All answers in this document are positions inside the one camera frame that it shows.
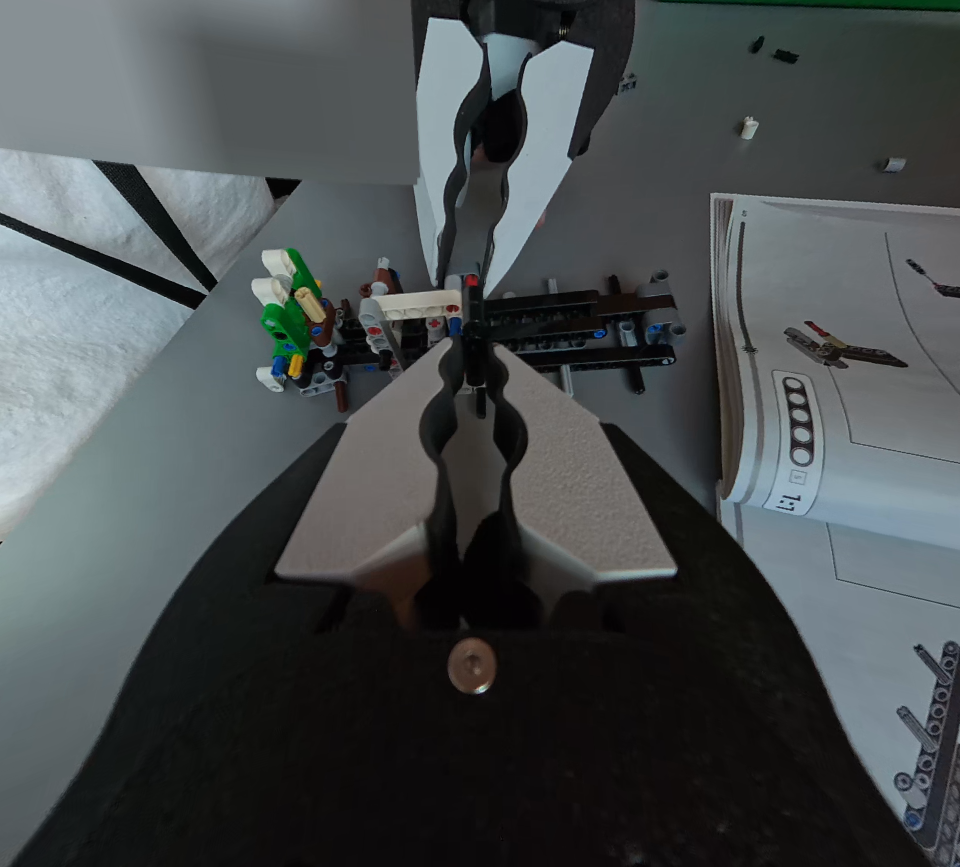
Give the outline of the black lego piece with red axle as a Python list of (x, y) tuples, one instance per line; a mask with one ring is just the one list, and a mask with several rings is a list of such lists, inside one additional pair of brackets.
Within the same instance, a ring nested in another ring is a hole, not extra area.
[(460, 338), (463, 354), (463, 378), (472, 389), (475, 416), (487, 416), (487, 378), (489, 361), (489, 331), (485, 320), (483, 287), (478, 273), (464, 273), (462, 280), (462, 310)]

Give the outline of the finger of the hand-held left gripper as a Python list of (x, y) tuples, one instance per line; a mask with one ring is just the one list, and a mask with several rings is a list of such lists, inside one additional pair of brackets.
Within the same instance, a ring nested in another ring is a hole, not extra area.
[(488, 103), (488, 51), (460, 19), (431, 16), (416, 82), (414, 201), (431, 283), (442, 287), (467, 196), (472, 132)]
[(501, 214), (487, 240), (486, 297), (515, 263), (570, 169), (570, 144), (593, 58), (593, 48), (560, 41), (522, 65), (516, 88), (521, 134), (501, 182)]

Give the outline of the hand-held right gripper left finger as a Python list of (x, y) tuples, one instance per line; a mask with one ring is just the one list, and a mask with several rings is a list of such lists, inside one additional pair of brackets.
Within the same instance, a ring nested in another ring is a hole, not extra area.
[(418, 595), (457, 571), (445, 447), (458, 428), (460, 340), (446, 338), (349, 417), (274, 567), (284, 581), (385, 597), (406, 628)]

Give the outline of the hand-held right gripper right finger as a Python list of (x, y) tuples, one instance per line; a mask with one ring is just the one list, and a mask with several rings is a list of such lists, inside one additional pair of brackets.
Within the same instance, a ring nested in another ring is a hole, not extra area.
[(459, 400), (459, 550), (469, 609), (550, 613), (571, 592), (678, 563), (601, 421), (502, 345), (486, 417)]

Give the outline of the multicoloured lego model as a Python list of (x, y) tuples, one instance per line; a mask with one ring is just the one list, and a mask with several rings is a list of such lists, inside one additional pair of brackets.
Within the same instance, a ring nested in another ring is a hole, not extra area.
[[(323, 294), (298, 250), (264, 249), (261, 261), (268, 274), (250, 287), (262, 308), (259, 323), (271, 355), (256, 369), (256, 380), (271, 393), (291, 386), (303, 397), (332, 395), (341, 413), (350, 410), (353, 371), (396, 379), (443, 340), (461, 339), (461, 278), (479, 275), (476, 269), (452, 273), (441, 287), (406, 293), (399, 273), (382, 257), (353, 309), (346, 298), (335, 302)], [(569, 395), (574, 372), (604, 370), (623, 371), (630, 391), (643, 394), (643, 370), (672, 365), (687, 333), (666, 271), (654, 272), (632, 293), (613, 274), (605, 291), (562, 293), (551, 278), (544, 294), (484, 302), (488, 343), (557, 376)]]

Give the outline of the lego instruction booklet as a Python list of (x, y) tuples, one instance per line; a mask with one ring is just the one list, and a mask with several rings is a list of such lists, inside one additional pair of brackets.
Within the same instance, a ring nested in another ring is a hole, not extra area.
[(721, 523), (872, 783), (958, 865), (958, 210), (714, 194)]

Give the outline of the white garment with black stripes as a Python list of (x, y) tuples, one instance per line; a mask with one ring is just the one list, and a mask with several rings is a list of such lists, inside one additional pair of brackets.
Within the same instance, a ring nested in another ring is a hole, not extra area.
[(4, 221), (204, 296), (297, 185), (2, 149), (2, 536), (193, 312)]

